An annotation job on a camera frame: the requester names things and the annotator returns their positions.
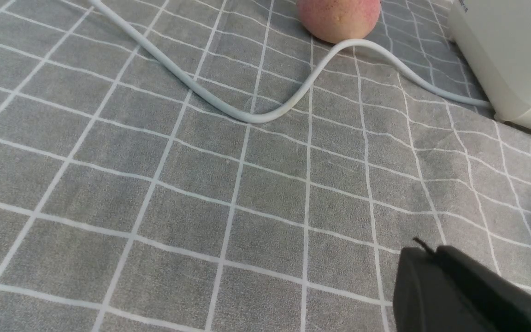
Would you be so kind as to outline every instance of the white cord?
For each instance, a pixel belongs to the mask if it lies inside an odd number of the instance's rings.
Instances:
[[[89,2],[97,9],[99,9],[99,11],[102,12],[105,16],[107,16],[110,20],[112,20],[116,25],[122,28],[122,30],[124,30],[129,36],[131,36],[131,38],[136,40],[136,42],[138,42],[145,50],[149,51],[149,53],[152,54],[154,58],[156,58],[160,63],[162,63],[162,65],[164,65],[177,78],[179,78],[179,80],[181,80],[183,84],[186,84],[186,86],[192,89],[192,91],[194,91],[197,95],[199,95],[208,103],[223,111],[224,113],[243,122],[248,122],[250,124],[263,124],[265,122],[270,122],[279,118],[280,116],[283,116],[307,93],[310,86],[314,83],[314,80],[316,80],[321,71],[323,71],[323,68],[325,67],[325,65],[327,65],[327,63],[329,63],[331,58],[333,58],[335,54],[337,54],[344,48],[352,46],[365,47],[380,53],[386,59],[388,59],[388,61],[392,63],[392,65],[394,65],[398,70],[400,70],[405,75],[405,77],[409,78],[409,80],[415,82],[417,85],[421,86],[425,90],[435,93],[440,97],[444,97],[452,101],[459,101],[461,103],[469,105],[474,105],[477,107],[491,107],[491,104],[488,103],[488,101],[481,101],[479,99],[456,95],[429,84],[423,78],[419,77],[419,75],[415,74],[404,63],[402,63],[402,61],[400,61],[396,56],[392,55],[392,53],[390,53],[384,47],[376,44],[375,42],[363,39],[348,39],[340,42],[339,44],[336,44],[331,48],[329,53],[325,55],[325,58],[323,58],[321,62],[317,65],[317,67],[315,67],[315,69],[312,71],[312,73],[310,73],[301,88],[299,88],[297,92],[295,92],[295,94],[293,94],[293,96],[288,99],[288,101],[282,104],[282,106],[274,109],[273,111],[269,111],[268,113],[250,114],[247,112],[239,111],[231,105],[228,105],[227,103],[210,93],[207,89],[203,88],[198,83],[196,83],[196,81],[189,77],[188,74],[181,70],[173,61],[171,61],[171,59],[168,58],[167,55],[165,55],[147,38],[145,38],[138,31],[136,31],[136,29],[133,28],[130,24],[128,24],[128,22],[124,21],[122,17],[118,16],[118,14],[116,14],[105,4],[103,4],[101,0],[89,0]]]

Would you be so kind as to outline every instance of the peach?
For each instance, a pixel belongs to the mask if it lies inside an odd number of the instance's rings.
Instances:
[[[296,5],[304,27],[333,44],[364,38],[380,15],[380,0],[298,0]]]

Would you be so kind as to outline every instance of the gray tablecloth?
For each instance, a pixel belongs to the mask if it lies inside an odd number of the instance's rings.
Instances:
[[[484,97],[431,1],[382,2],[367,38]],[[289,0],[105,3],[248,112],[329,48]],[[491,115],[345,50],[248,126],[85,0],[0,0],[0,331],[394,332],[413,236],[531,293],[531,135]]]

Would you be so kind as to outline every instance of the cable bend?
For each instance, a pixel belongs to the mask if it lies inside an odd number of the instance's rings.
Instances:
[[[335,54],[337,54],[344,48],[353,46],[364,47],[378,52],[386,59],[388,59],[388,61],[392,65],[394,65],[398,70],[400,70],[405,75],[405,77],[409,78],[409,80],[415,82],[417,85],[421,86],[425,90],[435,93],[440,97],[444,97],[445,99],[449,99],[451,101],[459,101],[461,103],[474,105],[477,107],[491,107],[491,104],[488,103],[488,101],[481,101],[479,99],[456,95],[446,90],[437,88],[432,84],[429,84],[419,75],[415,74],[404,63],[402,63],[402,61],[400,61],[396,56],[394,56],[384,47],[376,44],[375,42],[363,39],[348,39],[333,46],[331,50],[329,50],[327,55],[325,55],[325,57],[321,60],[321,62],[314,68],[312,73],[310,73],[310,75],[304,81],[302,86],[295,92],[295,94],[293,94],[292,97],[288,99],[288,101],[283,103],[280,107],[264,114],[251,114],[248,112],[243,112],[225,103],[224,101],[210,93],[207,89],[203,88],[196,81],[194,81],[191,77],[188,76],[188,74],[186,74],[173,61],[171,61],[171,59],[167,57],[167,55],[160,51],[160,49],[158,49],[153,43],[151,43],[147,38],[145,38],[145,36],[141,35],[139,31],[137,31],[130,24],[128,24],[128,22],[124,21],[122,17],[118,16],[118,14],[116,14],[114,11],[108,8],[108,6],[103,4],[101,0],[89,0],[89,2],[94,5],[106,17],[108,17],[112,22],[122,28],[124,32],[126,32],[145,50],[152,54],[154,58],[156,58],[162,65],[164,65],[177,78],[179,78],[179,80],[181,80],[183,84],[186,84],[186,86],[192,89],[192,91],[194,91],[198,96],[202,97],[204,100],[206,100],[214,107],[218,108],[223,113],[226,113],[227,115],[233,118],[250,124],[263,124],[265,122],[275,120],[280,116],[286,114],[286,112],[288,112],[308,92],[310,86],[314,83],[316,78],[319,76],[321,71],[323,71],[324,67],[327,65],[327,63],[329,63],[331,58],[333,58]]]

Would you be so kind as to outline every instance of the white device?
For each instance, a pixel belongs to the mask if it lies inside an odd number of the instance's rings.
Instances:
[[[496,119],[531,128],[531,0],[454,0],[448,24]]]

